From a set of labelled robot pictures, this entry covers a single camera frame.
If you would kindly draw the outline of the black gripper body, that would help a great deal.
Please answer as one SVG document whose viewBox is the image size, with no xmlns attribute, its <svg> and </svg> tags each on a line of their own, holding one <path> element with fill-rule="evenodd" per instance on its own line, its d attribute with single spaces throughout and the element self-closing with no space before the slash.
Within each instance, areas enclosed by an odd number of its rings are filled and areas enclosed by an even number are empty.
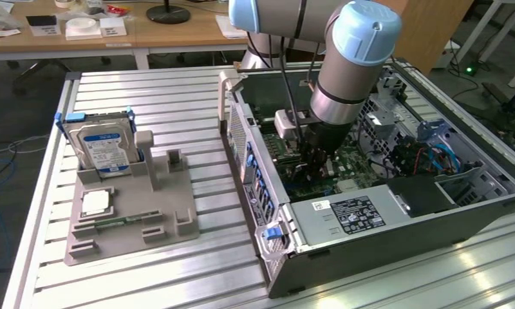
<svg viewBox="0 0 515 309">
<path fill-rule="evenodd" d="M 307 126 L 305 132 L 305 150 L 323 151 L 327 155 L 335 153 L 342 146 L 353 124 L 331 125 L 318 122 Z"/>
</svg>

